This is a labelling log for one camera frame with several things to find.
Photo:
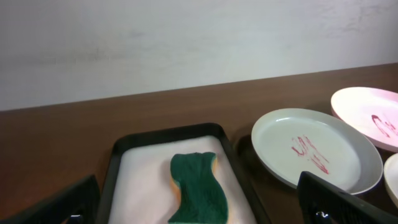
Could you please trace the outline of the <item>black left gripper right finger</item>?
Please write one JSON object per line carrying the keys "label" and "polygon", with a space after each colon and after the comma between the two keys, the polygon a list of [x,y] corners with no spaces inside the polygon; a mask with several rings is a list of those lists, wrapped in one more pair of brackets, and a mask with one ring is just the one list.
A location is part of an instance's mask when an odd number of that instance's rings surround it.
{"label": "black left gripper right finger", "polygon": [[305,223],[397,223],[397,217],[345,192],[309,171],[297,186]]}

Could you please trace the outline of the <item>cream plate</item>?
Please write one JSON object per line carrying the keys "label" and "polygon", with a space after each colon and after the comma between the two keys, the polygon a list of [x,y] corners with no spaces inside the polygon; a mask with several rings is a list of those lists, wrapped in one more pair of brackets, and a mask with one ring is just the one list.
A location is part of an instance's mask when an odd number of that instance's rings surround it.
{"label": "cream plate", "polygon": [[389,157],[384,164],[384,181],[386,191],[392,202],[398,207],[397,188],[398,188],[398,155]]}

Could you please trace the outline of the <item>pale green plate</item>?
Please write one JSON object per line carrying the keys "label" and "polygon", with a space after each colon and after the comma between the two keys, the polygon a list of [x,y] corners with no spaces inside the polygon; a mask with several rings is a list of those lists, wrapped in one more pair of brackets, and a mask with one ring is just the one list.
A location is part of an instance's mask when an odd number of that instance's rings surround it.
{"label": "pale green plate", "polygon": [[370,140],[318,111],[271,111],[255,122],[251,142],[261,164],[294,189],[303,171],[352,195],[373,189],[382,179],[383,162]]}

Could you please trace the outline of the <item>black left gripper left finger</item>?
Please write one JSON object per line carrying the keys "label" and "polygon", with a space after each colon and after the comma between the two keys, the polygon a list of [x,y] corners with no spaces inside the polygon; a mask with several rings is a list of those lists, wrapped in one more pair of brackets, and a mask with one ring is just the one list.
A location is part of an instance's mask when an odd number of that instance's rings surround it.
{"label": "black left gripper left finger", "polygon": [[58,224],[95,222],[100,190],[89,175],[39,203],[1,220],[1,224]]}

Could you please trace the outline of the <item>green and yellow sponge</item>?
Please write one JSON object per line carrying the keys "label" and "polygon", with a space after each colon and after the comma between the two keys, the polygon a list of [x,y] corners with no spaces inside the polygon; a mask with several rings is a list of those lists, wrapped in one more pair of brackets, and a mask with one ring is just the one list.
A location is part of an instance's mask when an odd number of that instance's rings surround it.
{"label": "green and yellow sponge", "polygon": [[214,152],[173,156],[170,161],[170,175],[178,188],[180,205],[169,218],[169,223],[228,222],[228,201],[213,172],[216,159]]}

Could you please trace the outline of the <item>pink plate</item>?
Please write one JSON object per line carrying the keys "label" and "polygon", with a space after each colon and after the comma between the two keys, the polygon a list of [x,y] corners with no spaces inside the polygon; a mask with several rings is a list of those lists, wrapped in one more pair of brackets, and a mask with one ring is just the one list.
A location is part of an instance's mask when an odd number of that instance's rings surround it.
{"label": "pink plate", "polygon": [[376,147],[397,152],[397,93],[355,86],[336,91],[330,103],[335,117]]}

